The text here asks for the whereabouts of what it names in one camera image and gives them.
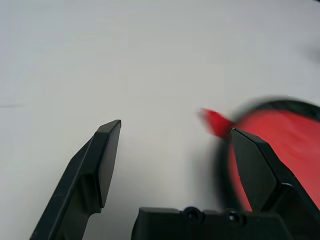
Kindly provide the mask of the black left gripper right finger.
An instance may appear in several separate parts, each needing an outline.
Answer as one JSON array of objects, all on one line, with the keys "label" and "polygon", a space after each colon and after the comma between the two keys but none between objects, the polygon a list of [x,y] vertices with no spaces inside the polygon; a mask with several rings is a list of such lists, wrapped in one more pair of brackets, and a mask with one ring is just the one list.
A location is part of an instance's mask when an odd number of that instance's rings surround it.
[{"label": "black left gripper right finger", "polygon": [[320,210],[271,146],[238,129],[232,130],[231,142],[251,209],[280,215],[296,240],[318,240]]}]

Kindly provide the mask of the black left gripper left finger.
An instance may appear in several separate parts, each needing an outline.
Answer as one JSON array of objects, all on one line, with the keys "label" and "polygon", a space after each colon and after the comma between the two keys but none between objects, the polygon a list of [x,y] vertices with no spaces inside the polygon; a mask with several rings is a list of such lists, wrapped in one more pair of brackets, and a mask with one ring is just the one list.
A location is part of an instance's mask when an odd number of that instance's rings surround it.
[{"label": "black left gripper left finger", "polygon": [[121,120],[101,125],[69,161],[32,240],[81,240],[91,215],[105,207],[114,172]]}]

